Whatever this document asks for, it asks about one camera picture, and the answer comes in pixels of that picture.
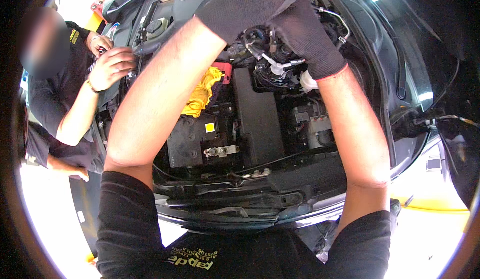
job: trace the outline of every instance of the red glove cuff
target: red glove cuff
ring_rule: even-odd
[[[345,64],[345,66],[344,66],[341,70],[339,70],[337,73],[334,73],[333,75],[330,75],[330,76],[325,77],[325,78],[314,79],[314,80],[318,82],[318,81],[323,81],[323,80],[327,80],[327,79],[329,79],[329,78],[336,77],[336,76],[338,76],[339,74],[341,74],[342,72],[344,72],[344,71],[349,67],[348,65],[349,65],[348,63]]]

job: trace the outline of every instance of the bracelet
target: bracelet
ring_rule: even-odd
[[[85,83],[87,83],[87,85],[90,86],[90,89],[91,89],[94,93],[98,94],[98,93],[100,92],[100,91],[96,91],[96,90],[93,88],[92,83],[90,82],[90,79],[87,79],[87,80],[85,81]]]
[[[92,41],[94,41],[95,39],[99,38],[101,35],[95,35],[92,37],[92,39],[90,40],[90,49],[92,49]]]

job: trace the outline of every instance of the man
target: man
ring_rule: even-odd
[[[95,109],[116,95],[119,79],[135,67],[132,51],[113,48],[108,37],[73,22],[66,22],[65,28],[59,23],[60,15],[51,8],[40,7],[35,13],[40,16],[33,16],[37,21],[30,21],[32,26],[24,26],[32,29],[24,30],[27,42],[21,49],[26,52],[21,54],[22,64],[32,75],[28,82],[30,109],[63,144],[74,146],[82,137],[92,142],[87,131]],[[63,54],[64,43],[68,43],[68,51]],[[107,52],[99,57],[101,47]],[[91,53],[99,58],[87,76]]]
[[[51,136],[40,124],[28,122],[28,156],[52,171],[88,181],[88,172],[101,174],[103,163],[96,145],[81,139],[76,146],[63,144]]]
[[[390,244],[386,139],[309,1],[298,0],[289,7],[293,1],[212,0],[137,78],[113,121],[103,173],[97,267],[104,278],[383,277]],[[227,237],[192,234],[169,248],[160,240],[153,159],[197,81],[227,42],[245,28],[266,23],[307,59],[345,167],[345,206],[326,264],[288,230],[234,232]],[[367,136],[358,139],[358,131]],[[172,247],[201,249],[209,260],[197,259],[192,251],[178,256]]]

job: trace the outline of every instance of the black glove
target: black glove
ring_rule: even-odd
[[[323,29],[310,0],[297,0],[269,24],[295,54],[306,59],[314,80],[326,79],[346,68],[347,62]]]
[[[243,30],[266,24],[295,0],[211,0],[195,14],[210,30],[232,43]]]

